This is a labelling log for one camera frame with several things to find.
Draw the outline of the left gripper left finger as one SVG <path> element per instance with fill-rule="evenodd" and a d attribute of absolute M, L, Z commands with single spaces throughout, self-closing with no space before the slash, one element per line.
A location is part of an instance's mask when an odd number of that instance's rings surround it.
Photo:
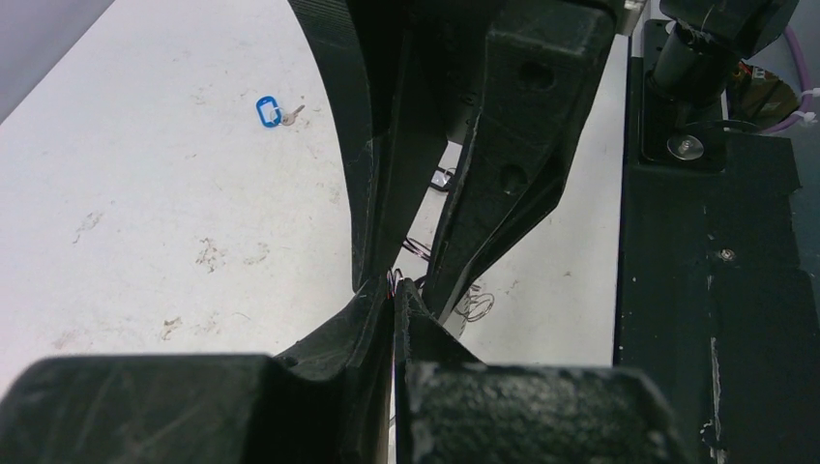
<path fill-rule="evenodd" d="M 393 305 L 381 281 L 276 356 L 49 358 L 1 403 L 5 463 L 384 463 Z"/>

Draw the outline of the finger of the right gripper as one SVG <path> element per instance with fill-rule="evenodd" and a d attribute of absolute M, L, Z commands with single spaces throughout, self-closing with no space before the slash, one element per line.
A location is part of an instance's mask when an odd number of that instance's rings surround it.
<path fill-rule="evenodd" d="M 295 1 L 337 131 L 354 289 L 382 276 L 478 100 L 484 1 Z"/>
<path fill-rule="evenodd" d="M 559 203 L 618 29 L 615 1 L 507 1 L 484 28 L 456 170 L 491 228 L 471 284 Z"/>

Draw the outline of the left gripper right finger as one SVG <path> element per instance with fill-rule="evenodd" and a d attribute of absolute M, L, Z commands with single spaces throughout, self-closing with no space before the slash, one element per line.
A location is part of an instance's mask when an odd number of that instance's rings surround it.
<path fill-rule="evenodd" d="M 686 463 L 659 390 L 620 368 L 481 362 L 395 288 L 395 433 L 401 463 Z"/>

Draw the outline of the clear plastic keyring holder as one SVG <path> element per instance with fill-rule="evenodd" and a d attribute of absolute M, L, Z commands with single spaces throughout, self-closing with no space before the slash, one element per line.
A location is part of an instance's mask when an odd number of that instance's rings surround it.
<path fill-rule="evenodd" d="M 397 376 L 413 361 L 444 364 L 480 361 L 441 324 L 443 318 L 452 315 L 457 301 L 474 280 L 470 274 L 491 232 L 479 218 L 479 209 L 474 183 L 462 171 L 453 174 L 429 255 L 424 289 L 419 290 L 415 281 L 407 278 L 397 286 Z"/>

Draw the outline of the blue tagged key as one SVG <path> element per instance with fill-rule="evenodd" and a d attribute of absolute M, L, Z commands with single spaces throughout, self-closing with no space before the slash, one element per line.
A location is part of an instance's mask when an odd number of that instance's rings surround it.
<path fill-rule="evenodd" d="M 285 112 L 273 96 L 264 96 L 255 103 L 255 110 L 263 127 L 272 129 L 279 126 L 292 126 L 300 113 L 305 109 L 302 104 L 292 111 Z"/>

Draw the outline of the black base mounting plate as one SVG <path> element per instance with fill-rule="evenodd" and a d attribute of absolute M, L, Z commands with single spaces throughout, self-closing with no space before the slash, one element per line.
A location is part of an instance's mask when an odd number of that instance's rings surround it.
<path fill-rule="evenodd" d="M 712 130 L 682 161 L 645 146 L 648 71 L 671 25 L 649 20 L 628 66 L 614 362 L 667 398 L 694 463 L 819 459 L 819 321 L 793 228 L 792 144 Z"/>

